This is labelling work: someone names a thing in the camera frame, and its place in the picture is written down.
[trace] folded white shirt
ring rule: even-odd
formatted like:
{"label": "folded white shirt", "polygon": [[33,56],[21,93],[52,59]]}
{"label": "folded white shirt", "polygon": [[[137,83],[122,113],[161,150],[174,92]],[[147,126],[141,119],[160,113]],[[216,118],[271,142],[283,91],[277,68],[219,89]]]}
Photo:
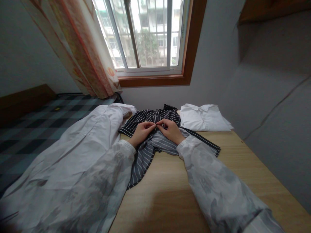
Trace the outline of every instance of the folded white shirt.
{"label": "folded white shirt", "polygon": [[193,131],[230,132],[233,128],[217,105],[185,104],[180,110],[181,126]]}

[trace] wall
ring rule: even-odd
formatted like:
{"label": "wall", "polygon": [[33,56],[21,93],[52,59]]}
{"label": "wall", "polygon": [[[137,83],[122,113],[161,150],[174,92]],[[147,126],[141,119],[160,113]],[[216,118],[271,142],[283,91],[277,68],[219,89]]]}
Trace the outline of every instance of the wall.
{"label": "wall", "polygon": [[244,0],[208,0],[190,86],[123,88],[125,103],[137,109],[180,109],[185,103],[219,104],[229,80],[257,30],[236,28]]}
{"label": "wall", "polygon": [[[222,113],[244,138],[311,75],[311,11],[265,22],[230,81]],[[247,145],[311,213],[311,79],[271,114]]]}
{"label": "wall", "polygon": [[1,0],[0,31],[0,97],[44,83],[80,92],[20,0]]}

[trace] striped shirt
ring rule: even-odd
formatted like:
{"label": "striped shirt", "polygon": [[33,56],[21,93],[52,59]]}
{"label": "striped shirt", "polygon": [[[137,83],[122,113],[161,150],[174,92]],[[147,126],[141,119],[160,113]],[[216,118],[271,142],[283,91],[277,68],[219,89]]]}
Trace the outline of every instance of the striped shirt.
{"label": "striped shirt", "polygon": [[[177,113],[177,108],[165,104],[163,109],[157,109],[156,111],[147,109],[136,112],[126,122],[125,126],[119,130],[119,133],[123,133],[129,137],[132,137],[139,123],[144,121],[156,123],[162,119],[174,121],[178,127],[181,125],[181,120],[179,114]],[[215,153],[216,157],[219,155],[221,149],[219,146],[187,128],[180,127],[180,131],[185,138],[187,138],[189,135],[195,136],[197,139],[207,144]],[[158,128],[155,128],[155,130],[149,134],[148,138],[139,146],[137,150],[132,166],[132,175],[128,189],[134,187],[142,180],[156,152],[164,151],[171,155],[178,155],[176,147],[176,144],[168,140],[161,133],[161,131],[158,130]]]}

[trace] sleeve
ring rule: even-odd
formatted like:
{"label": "sleeve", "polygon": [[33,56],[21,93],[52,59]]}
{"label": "sleeve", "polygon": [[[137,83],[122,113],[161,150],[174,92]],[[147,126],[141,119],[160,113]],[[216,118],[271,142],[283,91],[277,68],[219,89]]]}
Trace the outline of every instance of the sleeve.
{"label": "sleeve", "polygon": [[63,200],[58,216],[70,214],[58,229],[108,232],[130,181],[135,153],[130,143],[120,140],[89,168]]}
{"label": "sleeve", "polygon": [[284,232],[268,206],[207,145],[189,136],[177,151],[211,232],[250,232],[257,228],[258,232]]}

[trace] cuff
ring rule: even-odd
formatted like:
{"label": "cuff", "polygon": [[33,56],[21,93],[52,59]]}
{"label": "cuff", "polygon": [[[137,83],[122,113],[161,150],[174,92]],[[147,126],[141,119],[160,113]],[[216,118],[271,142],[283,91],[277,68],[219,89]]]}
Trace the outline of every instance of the cuff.
{"label": "cuff", "polygon": [[196,138],[192,135],[189,135],[185,140],[183,140],[176,148],[177,152],[180,153],[180,150],[189,144],[189,142],[191,142],[193,140],[193,138]]}
{"label": "cuff", "polygon": [[122,147],[129,151],[130,155],[136,154],[136,149],[128,141],[122,139],[119,143]]}

